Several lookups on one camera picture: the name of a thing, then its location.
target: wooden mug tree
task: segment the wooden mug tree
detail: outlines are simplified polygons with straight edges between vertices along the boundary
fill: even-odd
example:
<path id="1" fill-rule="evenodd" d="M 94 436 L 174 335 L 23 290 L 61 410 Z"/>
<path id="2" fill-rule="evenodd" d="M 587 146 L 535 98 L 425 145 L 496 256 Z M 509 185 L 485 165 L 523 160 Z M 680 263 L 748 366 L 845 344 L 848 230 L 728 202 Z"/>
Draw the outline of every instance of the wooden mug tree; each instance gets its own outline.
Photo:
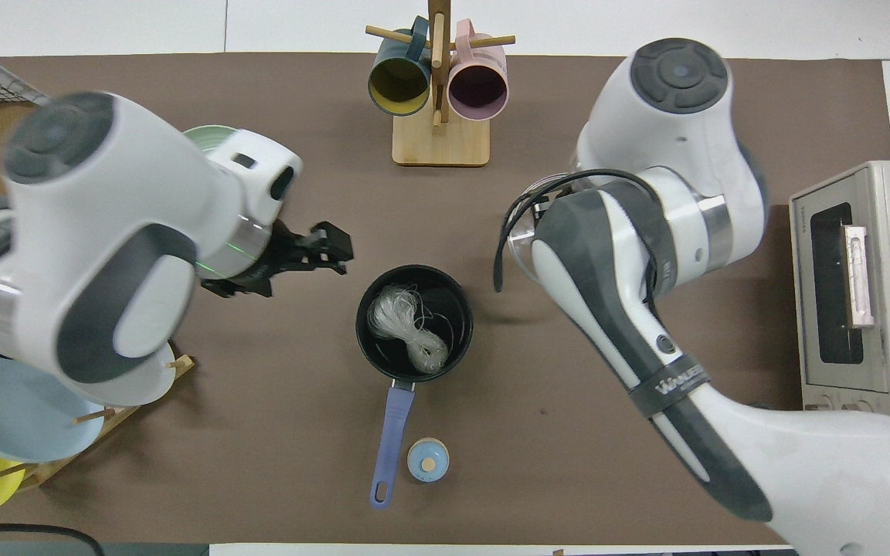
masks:
<path id="1" fill-rule="evenodd" d="M 452 66 L 451 0 L 428 0 L 431 49 L 431 94 L 421 110 L 393 117 L 393 161 L 403 166 L 483 166 L 490 161 L 490 121 L 450 117 L 446 95 Z M 369 35 L 410 43 L 410 35 L 366 26 Z M 483 46 L 513 45 L 515 36 L 494 36 L 470 42 Z"/>

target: blue pan handle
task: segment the blue pan handle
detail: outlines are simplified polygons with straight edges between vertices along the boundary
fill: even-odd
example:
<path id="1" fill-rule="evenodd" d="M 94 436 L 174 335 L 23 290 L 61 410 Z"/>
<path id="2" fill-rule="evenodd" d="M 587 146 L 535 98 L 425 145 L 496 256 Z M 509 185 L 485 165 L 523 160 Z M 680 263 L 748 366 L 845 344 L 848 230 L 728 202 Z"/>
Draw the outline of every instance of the blue pan handle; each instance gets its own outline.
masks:
<path id="1" fill-rule="evenodd" d="M 396 465 L 400 459 L 403 427 L 407 425 L 407 414 L 410 413 L 413 401 L 413 390 L 391 387 L 389 393 L 386 393 L 384 429 L 380 436 L 380 451 L 377 453 L 373 486 L 370 488 L 370 506 L 377 510 L 384 510 L 389 506 L 389 499 L 393 493 L 393 480 L 396 478 Z"/>

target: saucepan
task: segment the saucepan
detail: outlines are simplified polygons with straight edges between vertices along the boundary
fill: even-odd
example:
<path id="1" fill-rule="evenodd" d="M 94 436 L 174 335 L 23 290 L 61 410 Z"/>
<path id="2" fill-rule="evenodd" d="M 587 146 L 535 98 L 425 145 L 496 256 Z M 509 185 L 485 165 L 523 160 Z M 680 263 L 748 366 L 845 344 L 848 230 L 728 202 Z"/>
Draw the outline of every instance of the saucepan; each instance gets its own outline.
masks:
<path id="1" fill-rule="evenodd" d="M 386 286 L 410 288 L 420 297 L 421 327 L 445 342 L 448 355 L 441 368 L 423 373 L 414 367 L 402 339 L 385 339 L 374 334 L 369 323 L 370 307 Z M 378 510 L 389 505 L 400 458 L 407 416 L 414 400 L 414 385 L 434 380 L 451 371 L 469 349 L 473 337 L 473 312 L 462 287 L 437 268 L 420 264 L 386 271 L 366 290 L 356 313 L 356 339 L 363 354 L 381 373 L 392 378 L 386 395 L 386 412 L 380 436 L 380 449 L 370 488 L 370 506 Z"/>

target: green plate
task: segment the green plate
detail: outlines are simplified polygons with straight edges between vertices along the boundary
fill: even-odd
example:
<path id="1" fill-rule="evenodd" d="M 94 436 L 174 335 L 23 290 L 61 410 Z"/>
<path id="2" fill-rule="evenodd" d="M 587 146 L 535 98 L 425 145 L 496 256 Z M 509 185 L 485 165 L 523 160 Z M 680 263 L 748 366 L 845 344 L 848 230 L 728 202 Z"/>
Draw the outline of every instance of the green plate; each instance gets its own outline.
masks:
<path id="1" fill-rule="evenodd" d="M 214 151 L 227 137 L 236 133 L 235 127 L 229 126 L 198 126 L 184 131 L 184 136 L 194 141 L 202 152 Z"/>

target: pink mug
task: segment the pink mug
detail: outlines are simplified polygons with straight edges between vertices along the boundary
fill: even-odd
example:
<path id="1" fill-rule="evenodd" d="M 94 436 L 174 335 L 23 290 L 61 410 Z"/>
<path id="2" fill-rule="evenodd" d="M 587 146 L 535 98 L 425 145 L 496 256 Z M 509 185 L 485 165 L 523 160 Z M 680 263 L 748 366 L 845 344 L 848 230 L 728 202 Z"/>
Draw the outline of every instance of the pink mug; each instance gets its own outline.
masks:
<path id="1" fill-rule="evenodd" d="M 472 49 L 470 41 L 489 39 L 473 30 L 464 19 L 457 25 L 456 54 L 448 76 L 448 102 L 452 111 L 467 120 L 490 120 L 508 102 L 508 71 L 503 46 Z"/>

